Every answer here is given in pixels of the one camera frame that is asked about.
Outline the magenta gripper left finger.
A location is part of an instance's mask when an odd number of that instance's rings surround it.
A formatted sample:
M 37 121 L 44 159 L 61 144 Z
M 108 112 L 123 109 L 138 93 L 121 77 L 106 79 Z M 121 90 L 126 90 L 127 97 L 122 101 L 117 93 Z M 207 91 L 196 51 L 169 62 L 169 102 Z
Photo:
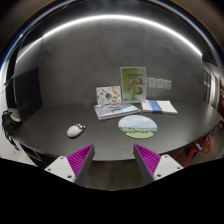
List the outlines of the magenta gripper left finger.
M 89 145 L 68 157 L 58 157 L 46 171 L 83 187 L 94 155 L 94 146 Z

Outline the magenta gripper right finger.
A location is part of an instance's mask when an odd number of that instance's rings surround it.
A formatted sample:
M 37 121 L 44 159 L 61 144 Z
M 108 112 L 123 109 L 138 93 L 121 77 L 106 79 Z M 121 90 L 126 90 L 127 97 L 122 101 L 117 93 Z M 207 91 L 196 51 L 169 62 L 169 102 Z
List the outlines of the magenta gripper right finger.
M 182 169 L 182 166 L 168 154 L 160 156 L 137 144 L 134 145 L 133 154 L 145 185 Z

